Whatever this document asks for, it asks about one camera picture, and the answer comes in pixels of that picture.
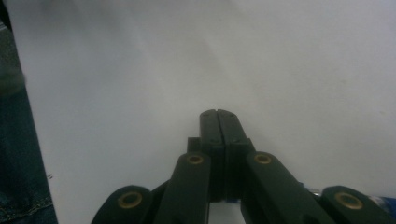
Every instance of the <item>white table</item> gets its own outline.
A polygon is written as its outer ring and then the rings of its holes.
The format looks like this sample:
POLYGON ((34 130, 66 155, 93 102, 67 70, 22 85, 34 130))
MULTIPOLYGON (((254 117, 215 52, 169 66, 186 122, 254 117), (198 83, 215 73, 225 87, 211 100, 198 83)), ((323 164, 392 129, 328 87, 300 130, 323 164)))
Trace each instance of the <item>white table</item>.
MULTIPOLYGON (((168 179, 210 108, 238 115, 309 187, 396 197, 394 0, 8 8, 60 223, 89 223, 114 190, 168 179)), ((243 223, 228 206, 213 205, 211 223, 243 223)))

